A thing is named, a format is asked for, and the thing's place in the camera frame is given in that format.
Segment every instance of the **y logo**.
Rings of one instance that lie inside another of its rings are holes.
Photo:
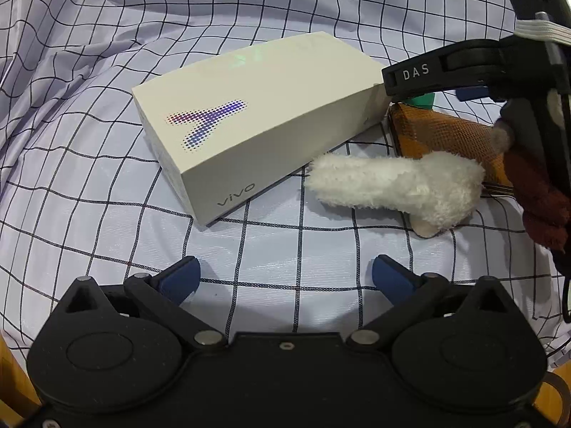
[[[210,133],[222,121],[237,112],[243,111],[247,104],[241,100],[224,103],[212,109],[199,109],[198,111],[171,114],[167,121],[171,124],[193,124],[194,128],[183,139],[183,146],[194,151],[205,141]]]

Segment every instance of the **white cloth with black grid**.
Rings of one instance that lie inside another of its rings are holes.
[[[338,330],[389,307],[373,287],[380,253],[416,273],[472,284],[498,277],[552,362],[570,327],[549,254],[512,198],[483,198],[472,218],[422,240],[390,210],[329,208],[305,169],[210,227],[193,224],[149,150],[130,89],[208,56],[326,31],[388,64],[472,38],[509,35],[508,0],[0,0],[0,301],[21,361],[75,277],[121,283],[185,254],[202,283],[185,307],[238,330]],[[491,124],[490,100],[437,95],[438,110]],[[394,152],[375,127],[336,153]]]

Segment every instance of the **vivo box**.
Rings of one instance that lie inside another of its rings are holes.
[[[381,120],[381,69],[324,32],[213,56],[132,89],[185,210],[208,224]]]

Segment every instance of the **white plush toy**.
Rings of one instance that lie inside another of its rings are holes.
[[[419,160],[325,154],[313,161],[305,186],[329,205],[408,212],[413,230],[426,238],[470,215],[484,174],[476,161],[445,151]]]

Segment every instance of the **screw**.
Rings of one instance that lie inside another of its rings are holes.
[[[216,330],[203,330],[195,334],[194,340],[203,346],[213,346],[224,339],[222,333]]]
[[[290,343],[288,341],[284,341],[283,343],[280,343],[280,349],[283,351],[291,351],[294,347],[295,347],[295,344]]]
[[[357,344],[369,346],[379,340],[379,333],[373,330],[357,330],[351,334],[351,339]]]
[[[55,420],[44,420],[42,428],[60,428],[59,423]]]

